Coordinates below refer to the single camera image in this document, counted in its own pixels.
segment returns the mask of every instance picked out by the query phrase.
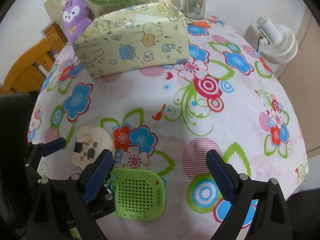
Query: table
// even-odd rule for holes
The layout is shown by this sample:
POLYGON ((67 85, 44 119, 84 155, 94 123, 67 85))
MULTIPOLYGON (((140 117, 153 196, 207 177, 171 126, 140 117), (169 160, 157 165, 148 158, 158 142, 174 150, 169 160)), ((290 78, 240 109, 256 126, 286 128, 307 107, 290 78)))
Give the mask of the table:
POLYGON ((187 63, 93 80, 66 46, 41 88, 28 139, 67 140, 64 150, 42 158, 42 177, 80 173, 71 159, 76 134, 96 125, 113 136, 116 167, 135 167, 128 160, 137 154, 139 168, 155 171, 166 183, 158 219, 109 215, 97 221, 110 240, 210 239, 230 208, 205 165, 210 149, 252 179, 277 178, 285 198, 308 173, 298 120, 263 58, 216 16, 190 24, 187 63), (119 134, 127 136, 118 140, 119 134))

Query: green perforated pad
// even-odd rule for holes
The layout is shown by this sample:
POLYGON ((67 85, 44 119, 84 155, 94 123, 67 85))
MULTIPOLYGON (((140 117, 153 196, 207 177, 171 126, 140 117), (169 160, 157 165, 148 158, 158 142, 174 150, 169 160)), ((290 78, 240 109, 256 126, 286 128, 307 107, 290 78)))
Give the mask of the green perforated pad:
POLYGON ((154 220, 162 214, 165 203, 164 183, 155 172, 113 169, 110 180, 115 187, 114 215, 132 220, 154 220))

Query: yellow tissue box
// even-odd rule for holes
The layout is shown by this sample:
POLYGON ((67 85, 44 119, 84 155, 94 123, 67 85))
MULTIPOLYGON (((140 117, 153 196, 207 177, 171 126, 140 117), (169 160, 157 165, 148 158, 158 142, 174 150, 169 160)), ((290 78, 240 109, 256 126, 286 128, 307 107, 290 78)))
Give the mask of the yellow tissue box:
POLYGON ((96 18, 73 45, 92 78, 189 58, 187 22, 171 3, 128 7, 96 18))

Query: jar handle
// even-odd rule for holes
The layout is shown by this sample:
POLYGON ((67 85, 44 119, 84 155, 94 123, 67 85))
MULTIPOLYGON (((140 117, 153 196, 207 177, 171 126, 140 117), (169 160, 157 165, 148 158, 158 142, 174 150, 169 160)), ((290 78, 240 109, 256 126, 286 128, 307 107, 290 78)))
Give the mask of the jar handle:
POLYGON ((179 5, 179 9, 180 9, 180 11, 182 12, 182 11, 184 11, 184 7, 182 7, 181 6, 181 0, 178 0, 178 5, 179 5))

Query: stuffed animal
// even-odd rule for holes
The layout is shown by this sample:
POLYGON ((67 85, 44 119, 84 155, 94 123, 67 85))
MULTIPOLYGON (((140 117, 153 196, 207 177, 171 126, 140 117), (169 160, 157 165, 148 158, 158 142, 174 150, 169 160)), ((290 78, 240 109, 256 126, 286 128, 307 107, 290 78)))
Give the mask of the stuffed animal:
POLYGON ((68 0, 62 19, 68 43, 73 44, 92 22, 88 18, 88 3, 84 0, 68 0))

